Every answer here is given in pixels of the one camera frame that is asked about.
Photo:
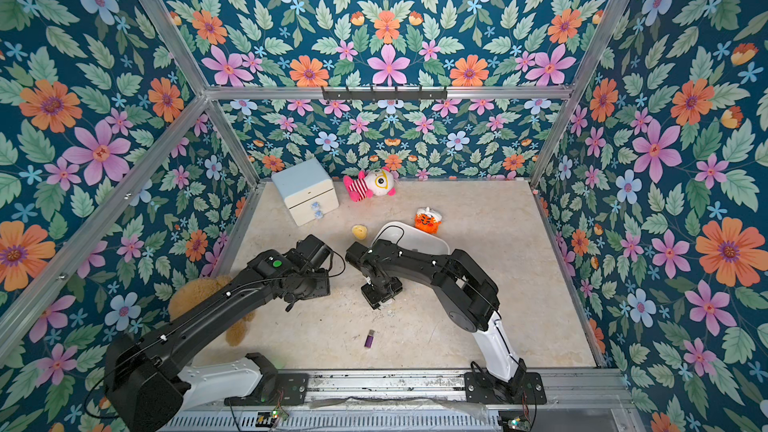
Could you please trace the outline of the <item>white plastic storage box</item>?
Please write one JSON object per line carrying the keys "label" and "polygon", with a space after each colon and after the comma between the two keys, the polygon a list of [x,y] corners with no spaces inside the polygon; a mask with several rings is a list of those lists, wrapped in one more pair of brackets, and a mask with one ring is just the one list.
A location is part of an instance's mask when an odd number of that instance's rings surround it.
{"label": "white plastic storage box", "polygon": [[391,221],[382,226],[373,239],[376,243],[386,240],[401,248],[430,255],[449,255],[451,248],[447,242],[399,221]]}

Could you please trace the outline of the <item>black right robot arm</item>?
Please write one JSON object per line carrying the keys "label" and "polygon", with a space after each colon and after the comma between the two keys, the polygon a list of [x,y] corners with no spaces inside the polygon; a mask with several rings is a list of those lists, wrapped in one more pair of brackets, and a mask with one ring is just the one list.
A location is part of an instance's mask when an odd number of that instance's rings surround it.
{"label": "black right robot arm", "polygon": [[430,288],[451,321],[473,335],[487,373],[510,389],[521,386],[527,365],[504,329],[498,287],[466,251],[427,254],[381,239],[370,247],[353,243],[345,260],[366,278],[361,292],[374,310],[403,291],[403,280]]}

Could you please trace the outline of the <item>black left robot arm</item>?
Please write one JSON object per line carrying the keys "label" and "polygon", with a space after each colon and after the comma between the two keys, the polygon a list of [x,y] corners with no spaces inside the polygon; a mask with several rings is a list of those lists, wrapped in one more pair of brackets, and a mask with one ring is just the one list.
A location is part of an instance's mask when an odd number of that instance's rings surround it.
{"label": "black left robot arm", "polygon": [[158,431],[179,411],[213,401],[271,401],[275,366],[260,353],[214,366],[194,357],[230,327],[269,302],[288,305],[330,293],[333,250],[309,235],[285,253],[266,250],[228,284],[167,325],[139,338],[117,336],[108,346],[106,398],[130,431]]}

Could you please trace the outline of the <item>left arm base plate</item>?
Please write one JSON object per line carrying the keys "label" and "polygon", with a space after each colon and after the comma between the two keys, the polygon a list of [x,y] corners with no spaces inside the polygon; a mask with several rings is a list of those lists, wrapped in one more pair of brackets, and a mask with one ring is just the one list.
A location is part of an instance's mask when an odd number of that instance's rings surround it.
{"label": "left arm base plate", "polygon": [[278,372],[263,379],[256,389],[244,397],[224,400],[227,406],[297,406],[305,403],[309,375]]}

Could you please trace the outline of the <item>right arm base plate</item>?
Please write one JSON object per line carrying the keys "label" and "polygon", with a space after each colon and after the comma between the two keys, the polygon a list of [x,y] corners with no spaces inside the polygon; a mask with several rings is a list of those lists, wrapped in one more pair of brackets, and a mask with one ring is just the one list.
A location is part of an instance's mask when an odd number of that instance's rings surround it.
{"label": "right arm base plate", "polygon": [[463,379],[465,400],[470,403],[530,406],[547,403],[545,388],[539,373],[526,372],[515,390],[512,390],[508,383],[477,370],[466,372]]}

